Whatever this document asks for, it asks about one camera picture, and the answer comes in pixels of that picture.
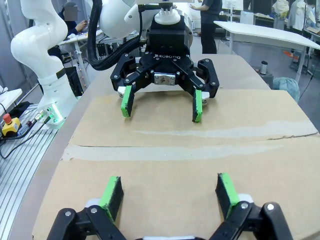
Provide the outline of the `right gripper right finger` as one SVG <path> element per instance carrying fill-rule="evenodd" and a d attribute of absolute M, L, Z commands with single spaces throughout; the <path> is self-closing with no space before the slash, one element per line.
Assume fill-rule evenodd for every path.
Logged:
<path fill-rule="evenodd" d="M 243 232 L 251 232 L 257 240 L 292 240 L 285 215 L 276 202 L 257 206 L 240 198 L 228 173 L 217 175 L 215 188 L 223 222 L 211 240 L 237 240 Z"/>

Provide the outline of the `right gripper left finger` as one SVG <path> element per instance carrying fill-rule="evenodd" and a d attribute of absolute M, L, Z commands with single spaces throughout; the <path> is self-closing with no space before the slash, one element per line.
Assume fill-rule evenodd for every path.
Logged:
<path fill-rule="evenodd" d="M 47 239 L 85 240 L 96 236 L 100 240 L 124 240 L 124 235 L 115 225 L 123 197 L 121 177 L 111 176 L 98 204 L 79 212 L 72 208 L 61 209 Z"/>

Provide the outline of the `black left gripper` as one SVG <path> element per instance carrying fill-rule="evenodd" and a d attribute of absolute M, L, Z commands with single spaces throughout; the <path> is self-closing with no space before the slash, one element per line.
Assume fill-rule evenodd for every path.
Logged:
<path fill-rule="evenodd" d="M 192 121 L 202 120 L 203 105 L 213 99 L 220 83 L 211 59 L 204 58 L 194 66 L 190 54 L 190 30 L 184 21 L 164 25 L 153 21 L 146 34 L 146 51 L 140 64 L 124 53 L 110 76 L 113 89 L 122 97 L 121 112 L 129 118 L 135 93 L 154 83 L 179 85 L 192 97 Z"/>

